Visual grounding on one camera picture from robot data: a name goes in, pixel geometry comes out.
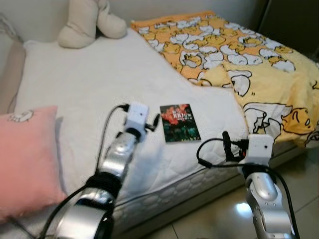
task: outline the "white bedsheet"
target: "white bedsheet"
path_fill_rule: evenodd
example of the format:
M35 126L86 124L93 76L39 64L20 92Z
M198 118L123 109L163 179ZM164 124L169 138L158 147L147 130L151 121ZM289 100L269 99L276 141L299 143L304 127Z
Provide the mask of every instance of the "white bedsheet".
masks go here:
M162 105L190 104L202 140L221 137L224 130L233 139L247 137L244 117L230 89L192 85L133 30L123 39L99 38L79 50L34 41L25 48L16 112L58 105L57 142L62 186L68 194L93 173L104 120L117 104L147 104L149 122ZM122 130L124 114L114 114L106 143ZM160 190L197 171L199 145L166 144L160 122L138 147L118 203ZM202 150L211 162L224 159L220 142Z

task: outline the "cartoon print blanket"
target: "cartoon print blanket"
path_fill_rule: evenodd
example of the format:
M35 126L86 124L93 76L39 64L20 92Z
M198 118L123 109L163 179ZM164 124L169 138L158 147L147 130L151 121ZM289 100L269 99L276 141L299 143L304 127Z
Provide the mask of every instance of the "cartoon print blanket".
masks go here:
M319 145L319 64L212 11L132 23L192 83L233 88L250 133Z

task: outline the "stuffed toy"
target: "stuffed toy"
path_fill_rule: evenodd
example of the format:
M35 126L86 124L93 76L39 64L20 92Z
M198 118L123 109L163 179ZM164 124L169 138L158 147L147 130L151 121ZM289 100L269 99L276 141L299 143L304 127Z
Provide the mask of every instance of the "stuffed toy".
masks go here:
M96 26L109 38L127 33L123 19L110 14L108 0L70 0L69 19L58 36L62 47L82 48L95 40Z

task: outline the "book cover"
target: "book cover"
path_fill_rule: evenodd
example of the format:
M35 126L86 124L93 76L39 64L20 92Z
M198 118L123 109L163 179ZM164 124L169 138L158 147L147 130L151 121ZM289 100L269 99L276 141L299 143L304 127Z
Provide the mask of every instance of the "book cover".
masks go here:
M189 104L161 106L160 114L167 143L201 140Z

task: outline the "white floor tile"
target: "white floor tile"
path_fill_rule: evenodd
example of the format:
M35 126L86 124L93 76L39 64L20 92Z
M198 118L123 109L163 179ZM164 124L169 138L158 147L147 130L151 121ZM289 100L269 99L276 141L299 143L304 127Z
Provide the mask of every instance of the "white floor tile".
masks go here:
M318 164L309 154L301 155L277 169L286 180L295 211L318 197L318 169ZM174 222L178 238L255 239L251 211L245 198L246 189L242 187ZM286 197L284 206L288 209ZM303 210L300 210L299 215L303 216ZM301 220L301 232L309 231L308 227L313 228L312 223L307 224L306 218Z
M319 238L319 200L318 198L296 213L300 238Z
M177 236L172 225L169 224L166 227L144 237L143 239L177 239Z

